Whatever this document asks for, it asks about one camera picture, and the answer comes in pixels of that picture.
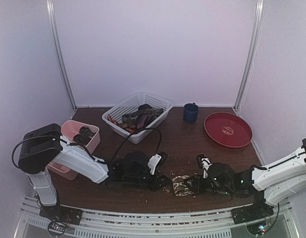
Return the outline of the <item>dark blue mug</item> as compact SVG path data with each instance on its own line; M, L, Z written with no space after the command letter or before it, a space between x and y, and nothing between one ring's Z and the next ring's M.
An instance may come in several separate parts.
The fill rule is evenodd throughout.
M195 123L198 117L199 107L195 103L184 105L183 119L187 123Z

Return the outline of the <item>paisley patterned tie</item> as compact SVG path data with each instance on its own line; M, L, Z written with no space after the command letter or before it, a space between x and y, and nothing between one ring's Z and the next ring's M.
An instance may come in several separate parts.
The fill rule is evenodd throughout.
M190 178L188 175L176 176L172 179L172 188L177 197L193 195L194 192L188 187L185 181Z

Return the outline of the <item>red round plate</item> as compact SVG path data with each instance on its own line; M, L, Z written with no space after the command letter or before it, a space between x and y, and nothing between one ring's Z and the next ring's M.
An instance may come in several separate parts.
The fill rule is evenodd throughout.
M242 148L250 144L252 130L239 116L226 113L212 113L204 121L208 136L220 145L229 148Z

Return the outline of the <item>aluminium front rail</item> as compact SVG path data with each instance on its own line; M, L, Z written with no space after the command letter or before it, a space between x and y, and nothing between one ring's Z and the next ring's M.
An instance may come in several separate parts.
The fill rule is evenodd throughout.
M302 238L288 199L280 203L278 218L266 218L235 224L232 209L186 213L118 213L83 209L79 225L70 224L60 238ZM39 216L37 199L25 196L18 213L12 238L52 238L47 227L50 220ZM249 232L250 224L266 222L272 229L262 236Z

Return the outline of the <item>dark ties in basket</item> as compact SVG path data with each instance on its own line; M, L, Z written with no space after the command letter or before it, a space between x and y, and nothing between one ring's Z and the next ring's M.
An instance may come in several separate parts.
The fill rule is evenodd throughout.
M143 104L138 107L136 112L122 115L121 123L114 120L110 115L108 115L108 120L125 131L135 134L146 128L163 112L164 109L162 108L154 109L149 104Z

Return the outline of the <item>rolled dark tie in organizer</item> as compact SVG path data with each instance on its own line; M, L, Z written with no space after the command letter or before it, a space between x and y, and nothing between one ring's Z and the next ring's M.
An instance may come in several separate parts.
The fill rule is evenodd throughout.
M94 137L95 133L87 126L80 128L79 133L73 137L73 141L79 144L87 145Z

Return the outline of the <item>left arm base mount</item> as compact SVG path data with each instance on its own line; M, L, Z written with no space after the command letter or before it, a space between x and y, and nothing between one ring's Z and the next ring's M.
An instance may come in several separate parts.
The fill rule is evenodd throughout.
M42 206L39 215L51 221L79 225L83 211L65 206Z

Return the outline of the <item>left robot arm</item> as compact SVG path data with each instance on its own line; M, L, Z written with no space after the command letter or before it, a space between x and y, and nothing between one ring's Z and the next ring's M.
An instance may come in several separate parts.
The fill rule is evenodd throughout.
M141 151L127 153L123 159L116 159L116 153L110 160L92 155L87 147L71 142L61 133L60 125L49 124L24 135L12 151L19 149L18 160L12 164L29 177L37 192L41 208L54 220L65 216L65 208L60 206L47 165L50 162L64 165L89 178L96 184L143 186L157 191L170 183L170 179L158 171L168 155L156 152L151 157Z

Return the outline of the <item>right frame post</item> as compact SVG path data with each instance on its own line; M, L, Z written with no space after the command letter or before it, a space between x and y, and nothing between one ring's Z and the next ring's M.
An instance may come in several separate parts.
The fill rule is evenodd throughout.
M253 28L252 28L252 34L251 34L248 54L246 57L245 68L244 68L239 92L238 92L238 95L235 101L235 105L234 105L234 111L237 113L237 115L241 114L242 105L244 104L248 86L250 83L250 78L251 78L251 74L252 74L252 70L254 66L254 58L255 58L255 54L256 54L259 40L260 40L264 6L265 6L264 0L256 1L256 9L255 9L254 22L253 22Z

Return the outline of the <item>white perforated plastic basket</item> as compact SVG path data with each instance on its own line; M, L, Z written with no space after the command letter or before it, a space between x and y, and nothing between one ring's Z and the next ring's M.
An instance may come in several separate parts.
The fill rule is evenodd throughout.
M162 123L173 103L161 96L148 92L137 92L109 109L102 119L111 129L134 144L141 142L150 131Z

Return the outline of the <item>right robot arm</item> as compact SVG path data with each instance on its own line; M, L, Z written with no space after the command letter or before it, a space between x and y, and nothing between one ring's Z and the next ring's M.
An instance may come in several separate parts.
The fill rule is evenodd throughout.
M196 194L212 192L240 198L255 196L256 202L249 206L248 214L258 219L267 211L267 206L273 207L306 188L306 138L302 143L282 159L265 166L252 165L238 173L229 164L211 163L200 155L197 161L203 173L184 182Z

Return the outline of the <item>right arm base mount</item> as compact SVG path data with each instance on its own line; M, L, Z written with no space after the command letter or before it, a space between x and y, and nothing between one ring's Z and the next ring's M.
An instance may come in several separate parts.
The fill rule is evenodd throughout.
M247 223L259 219L263 219L267 216L272 216L274 210L272 206L263 205L250 205L231 210L234 224Z

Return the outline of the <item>frame post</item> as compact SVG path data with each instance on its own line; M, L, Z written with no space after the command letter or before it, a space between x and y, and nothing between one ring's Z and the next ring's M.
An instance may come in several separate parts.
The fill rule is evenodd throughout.
M67 97L69 99L70 105L72 109L75 111L77 109L77 105L74 100L73 92L70 86L70 82L68 79L68 75L67 75L67 71L66 71L66 67L64 63L64 58L62 55L61 43L59 39L59 33L58 33L57 21L56 21L55 9L54 9L54 1L46 0L46 6L47 6L47 13L48 13L50 26L51 26L54 46L56 50L57 62L58 62L58 66L59 66L60 73L61 73L61 78L64 83L64 88L65 88Z
M250 83L250 78L251 78L251 74L252 74L252 70L254 66L254 58L255 58L255 54L256 54L259 40L260 40L264 6L265 6L264 0L256 1L256 9L255 9L254 22L253 22L253 28L252 28L252 34L251 34L248 54L246 57L245 68L244 68L239 92L238 92L238 95L235 101L235 105L234 105L234 111L237 113L237 115L241 114L242 105L244 104L248 86Z

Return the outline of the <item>left frame post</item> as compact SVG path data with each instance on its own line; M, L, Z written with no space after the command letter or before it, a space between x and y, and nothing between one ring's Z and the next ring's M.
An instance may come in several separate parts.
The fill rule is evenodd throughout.
M57 62L58 62L58 66L59 66L60 73L61 73L61 78L64 83L64 88L65 88L67 97L69 99L70 105L72 109L75 111L77 109L77 105L74 100L73 92L70 86L70 82L68 79L68 75L67 75L67 71L66 71L66 67L64 63L64 58L62 55L61 43L59 39L59 33L58 33L57 21L56 21L55 9L54 9L54 1L46 0L46 6L47 6L47 13L48 13L50 26L51 26L54 46L56 50Z

